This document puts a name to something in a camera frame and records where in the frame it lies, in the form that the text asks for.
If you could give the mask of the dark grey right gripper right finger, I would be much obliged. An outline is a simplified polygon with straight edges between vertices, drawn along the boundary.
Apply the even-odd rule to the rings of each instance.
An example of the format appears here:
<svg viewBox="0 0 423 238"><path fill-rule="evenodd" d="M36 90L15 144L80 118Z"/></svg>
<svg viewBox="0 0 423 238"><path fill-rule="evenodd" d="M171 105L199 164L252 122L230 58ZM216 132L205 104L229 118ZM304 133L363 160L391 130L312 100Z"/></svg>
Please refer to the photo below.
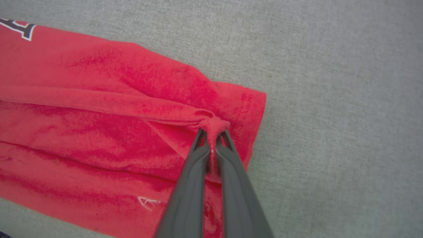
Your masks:
<svg viewBox="0 0 423 238"><path fill-rule="evenodd" d="M216 163L222 179L225 238L273 238L237 149L223 131L216 139Z"/></svg>

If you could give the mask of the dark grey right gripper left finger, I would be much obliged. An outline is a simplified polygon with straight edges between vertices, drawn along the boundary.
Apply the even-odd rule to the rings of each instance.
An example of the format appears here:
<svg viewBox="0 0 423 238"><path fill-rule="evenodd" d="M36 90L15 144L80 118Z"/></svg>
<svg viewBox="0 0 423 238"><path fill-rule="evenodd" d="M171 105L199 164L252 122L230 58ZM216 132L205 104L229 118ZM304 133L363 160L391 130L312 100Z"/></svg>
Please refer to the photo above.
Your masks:
<svg viewBox="0 0 423 238"><path fill-rule="evenodd" d="M199 129L154 234L155 238L202 238L205 176L210 165L207 133Z"/></svg>

